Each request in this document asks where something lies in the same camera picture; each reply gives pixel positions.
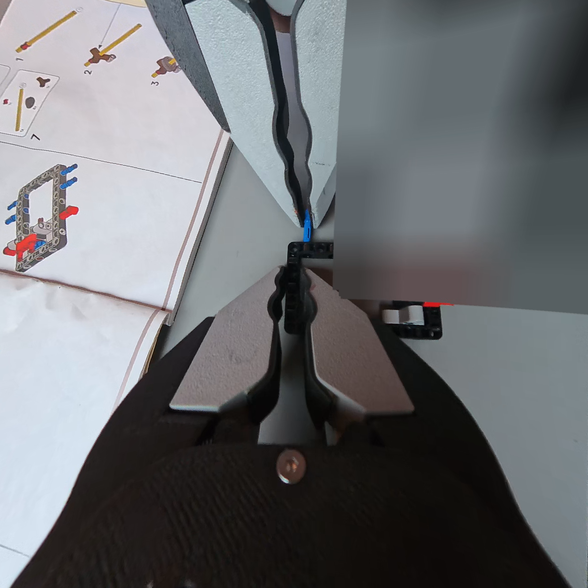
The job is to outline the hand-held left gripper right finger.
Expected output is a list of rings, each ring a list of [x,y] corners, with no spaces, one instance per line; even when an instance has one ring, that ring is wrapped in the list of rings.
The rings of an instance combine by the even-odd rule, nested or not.
[[[302,271],[305,397],[316,428],[343,431],[415,411],[370,319],[312,270]]]

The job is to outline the lego instruction booklet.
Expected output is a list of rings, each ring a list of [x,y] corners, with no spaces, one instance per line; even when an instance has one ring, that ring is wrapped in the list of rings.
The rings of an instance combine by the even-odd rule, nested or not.
[[[231,147],[143,1],[1,21],[1,580],[171,322]]]

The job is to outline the black lego frame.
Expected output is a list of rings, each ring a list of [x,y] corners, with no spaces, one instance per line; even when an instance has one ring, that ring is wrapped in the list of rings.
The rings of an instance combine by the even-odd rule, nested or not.
[[[288,334],[302,334],[305,327],[303,289],[300,283],[303,260],[331,261],[333,242],[291,242],[285,272],[284,328]],[[438,341],[443,336],[441,303],[391,300],[379,302],[382,322],[402,339]]]

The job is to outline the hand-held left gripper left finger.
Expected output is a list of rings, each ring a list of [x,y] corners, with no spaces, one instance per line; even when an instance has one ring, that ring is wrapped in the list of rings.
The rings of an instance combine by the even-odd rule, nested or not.
[[[215,315],[170,408],[259,425],[279,397],[281,316],[278,266]]]

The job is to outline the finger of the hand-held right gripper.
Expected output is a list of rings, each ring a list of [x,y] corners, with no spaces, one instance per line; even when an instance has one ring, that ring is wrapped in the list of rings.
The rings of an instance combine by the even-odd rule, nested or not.
[[[189,1],[187,17],[232,141],[287,216],[306,205],[288,141],[289,110],[276,31],[266,1]]]
[[[336,188],[345,1],[297,1],[290,17],[296,96],[307,123],[306,208],[322,223]]]

